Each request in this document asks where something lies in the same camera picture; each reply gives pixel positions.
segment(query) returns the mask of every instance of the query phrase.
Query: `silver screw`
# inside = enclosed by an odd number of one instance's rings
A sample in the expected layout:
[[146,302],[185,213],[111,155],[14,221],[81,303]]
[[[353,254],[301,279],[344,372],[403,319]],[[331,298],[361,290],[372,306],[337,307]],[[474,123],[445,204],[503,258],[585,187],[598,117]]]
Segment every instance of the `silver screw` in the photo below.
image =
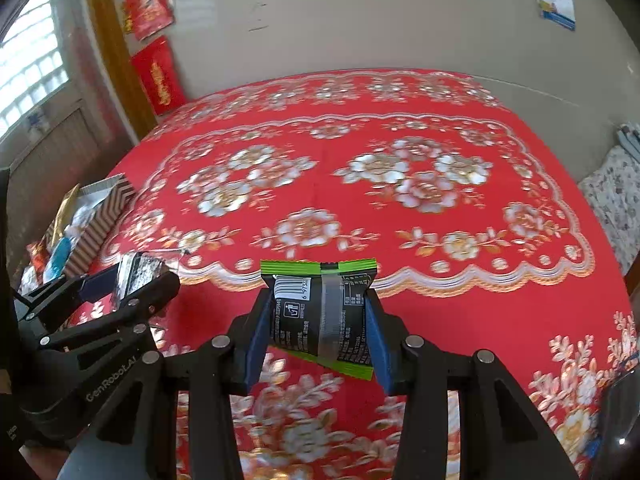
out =
[[479,350],[478,351],[478,360],[481,363],[489,364],[493,363],[495,359],[495,355],[490,350]]
[[422,339],[419,335],[408,335],[404,342],[409,348],[420,348],[422,345],[424,345],[424,339]]
[[160,354],[158,352],[154,352],[153,350],[149,350],[149,352],[145,352],[142,355],[142,362],[145,365],[152,365],[160,358]]
[[231,339],[226,335],[217,335],[211,340],[211,344],[214,348],[226,348],[229,343],[231,343]]

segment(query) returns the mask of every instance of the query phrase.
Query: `floral fabric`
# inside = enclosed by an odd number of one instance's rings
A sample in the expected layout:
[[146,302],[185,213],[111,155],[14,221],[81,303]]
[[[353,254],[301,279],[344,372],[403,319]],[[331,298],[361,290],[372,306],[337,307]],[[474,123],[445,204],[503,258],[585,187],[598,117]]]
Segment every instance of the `floral fabric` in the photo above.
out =
[[[177,110],[114,172],[138,193],[94,270],[134,249],[189,252],[162,253],[183,284],[152,319],[165,355],[251,308],[260,259],[375,257],[385,310],[443,350],[491,349],[587,470],[600,392],[636,347],[626,290],[571,178],[473,79],[355,70],[220,92]],[[188,396],[180,402],[187,480]],[[384,480],[404,399],[270,349],[232,410],[248,479]],[[448,478],[460,435],[450,392]]]
[[620,272],[626,274],[640,250],[640,163],[615,146],[578,187],[609,239]]

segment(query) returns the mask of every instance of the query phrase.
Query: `striped box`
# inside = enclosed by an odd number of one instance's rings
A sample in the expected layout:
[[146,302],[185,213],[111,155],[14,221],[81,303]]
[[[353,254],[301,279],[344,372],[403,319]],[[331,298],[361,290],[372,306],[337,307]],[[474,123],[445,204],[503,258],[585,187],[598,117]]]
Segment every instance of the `striped box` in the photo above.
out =
[[[84,186],[80,189],[78,198],[106,190],[110,190],[108,195],[96,206],[94,218],[82,232],[63,269],[63,272],[70,278],[84,274],[89,270],[89,266],[98,255],[109,231],[135,194],[133,186],[126,179],[124,173],[121,173]],[[51,240],[52,234],[53,222],[45,234],[47,242]]]

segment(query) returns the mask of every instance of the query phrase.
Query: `barcode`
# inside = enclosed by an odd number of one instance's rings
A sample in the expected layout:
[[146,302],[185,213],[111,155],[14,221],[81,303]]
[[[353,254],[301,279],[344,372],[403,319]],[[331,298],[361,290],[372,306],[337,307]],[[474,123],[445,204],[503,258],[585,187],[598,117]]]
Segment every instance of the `barcode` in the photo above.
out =
[[277,300],[309,300],[311,292],[311,278],[301,276],[276,276],[273,295]]

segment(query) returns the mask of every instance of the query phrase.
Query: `cardboard box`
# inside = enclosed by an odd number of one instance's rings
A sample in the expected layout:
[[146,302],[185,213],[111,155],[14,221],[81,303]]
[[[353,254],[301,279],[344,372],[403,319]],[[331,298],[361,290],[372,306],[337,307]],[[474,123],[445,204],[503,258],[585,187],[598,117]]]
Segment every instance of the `cardboard box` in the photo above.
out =
[[[100,247],[134,194],[135,190],[124,173],[105,178],[80,189],[76,201],[78,207],[85,203],[98,204],[95,206],[93,219],[82,231],[78,243],[66,262],[63,272],[67,276],[72,278],[89,270],[89,266],[100,251]],[[45,234],[47,245],[52,234],[53,222]]]

